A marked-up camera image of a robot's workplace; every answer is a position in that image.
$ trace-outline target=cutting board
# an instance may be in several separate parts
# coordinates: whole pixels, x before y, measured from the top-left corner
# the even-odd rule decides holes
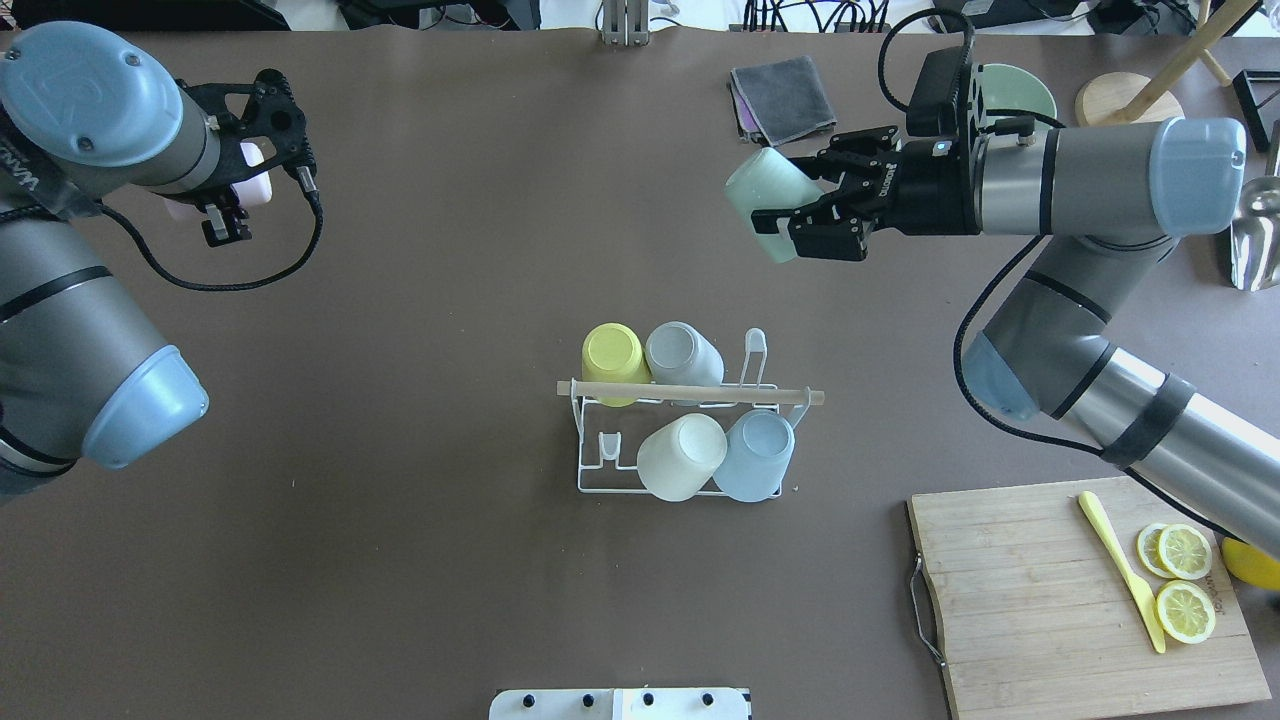
[[[1169,638],[1157,655],[1076,503],[1087,489],[1158,592],[1165,580],[1138,562],[1138,532],[1189,520],[1126,477],[911,497],[952,717],[1082,720],[1270,698],[1217,547],[1197,580],[1215,602],[1213,635]]]

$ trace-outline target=dish rack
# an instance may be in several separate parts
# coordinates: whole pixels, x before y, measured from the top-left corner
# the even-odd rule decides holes
[[[764,331],[749,329],[745,346],[746,355],[737,383],[721,383],[719,387],[559,380],[557,395],[570,398],[573,424],[577,425],[579,492],[649,495],[636,473],[636,450],[650,433],[686,413],[704,413],[722,425],[731,425],[749,410],[782,413],[783,406],[790,406],[787,420],[795,427],[809,407],[823,405],[826,393],[822,391],[809,387],[783,389],[764,382],[764,365],[768,360]],[[755,379],[748,383],[753,364],[756,365]],[[602,396],[635,397],[636,401],[623,407],[611,407],[596,400]],[[708,480],[696,495],[728,497],[714,487],[714,480]],[[780,487],[771,498],[781,495]]]

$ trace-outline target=brown tabletop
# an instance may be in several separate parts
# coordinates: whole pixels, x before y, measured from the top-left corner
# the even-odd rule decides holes
[[[751,151],[730,68],[809,54],[837,129],[900,123],[876,87],[878,37],[134,40],[191,83],[283,70],[326,229],[296,277],[207,295],[154,275],[109,222],[79,223],[211,409],[124,471],[84,462],[0,511],[0,715],[477,719],[499,688],[724,684],[750,688],[760,719],[943,717],[906,594],[906,498],[1116,474],[991,429],[955,387],[955,327],[1023,238],[884,232],[863,264],[774,265],[724,200]],[[895,44],[899,95],[948,42]],[[1037,73],[1070,120],[1085,81],[1151,74],[1176,42],[980,37],[977,58]],[[1280,65],[1274,40],[1215,54],[1229,72]],[[1189,115],[1239,114],[1202,67],[1175,91]],[[256,238],[221,250],[145,192],[111,201],[173,270],[233,281],[306,241],[305,204],[275,183]],[[1231,288],[1220,250],[1187,240],[1110,336],[1276,432],[1280,291]],[[579,374],[595,324],[671,319],[735,375],[760,327],[768,380],[827,392],[781,498],[576,491],[556,380]],[[1275,680],[1276,596],[1239,593]]]

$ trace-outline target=gray cloth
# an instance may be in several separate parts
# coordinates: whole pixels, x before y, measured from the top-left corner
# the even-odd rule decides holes
[[[836,124],[813,58],[730,70],[733,90],[746,102],[764,140],[778,146]]]

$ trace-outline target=towel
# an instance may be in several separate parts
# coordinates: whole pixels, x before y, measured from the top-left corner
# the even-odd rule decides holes
[[[730,92],[742,137],[777,147],[836,124],[813,58],[730,70]]]

